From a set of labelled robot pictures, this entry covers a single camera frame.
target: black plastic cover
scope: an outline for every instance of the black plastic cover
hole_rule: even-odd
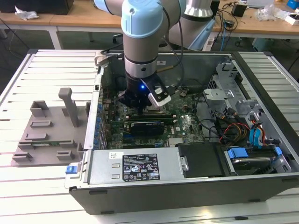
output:
[[[184,172],[186,178],[231,175],[219,143],[179,144],[178,151],[187,161],[188,171]]]

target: connector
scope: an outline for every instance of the connector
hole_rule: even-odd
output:
[[[249,118],[250,118],[250,120],[256,121],[256,118],[254,117],[254,115],[250,115]]]
[[[234,21],[231,21],[231,20],[225,20],[225,21],[223,22],[223,24],[225,25],[226,28],[233,28],[235,22],[234,22]]]
[[[237,112],[233,108],[229,107],[228,108],[228,114],[232,115],[232,116],[235,116],[235,115],[237,115]]]

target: electronic equipment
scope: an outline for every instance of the electronic equipment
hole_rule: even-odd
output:
[[[69,193],[96,215],[259,202],[297,186],[298,135],[261,94],[245,62],[254,54],[185,53],[192,66],[172,101],[142,114],[117,100],[124,61],[103,61]],[[173,60],[160,53],[159,69]],[[171,85],[178,72],[161,79]]]
[[[74,0],[0,0],[0,11],[2,13],[13,13],[16,6],[28,12],[67,15],[73,2]]]
[[[248,5],[235,3],[232,9],[232,15],[242,17]]]

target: blue latch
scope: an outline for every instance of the blue latch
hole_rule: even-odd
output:
[[[77,167],[76,166],[67,166],[65,174],[76,174]]]
[[[248,157],[245,148],[231,148],[228,150],[228,155],[231,159]]]
[[[275,147],[275,152],[277,153],[277,156],[282,155],[280,147]]]

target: white label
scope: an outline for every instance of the white label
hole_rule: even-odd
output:
[[[157,65],[166,65],[166,61],[157,61]]]
[[[122,159],[123,152],[110,152],[109,159]]]

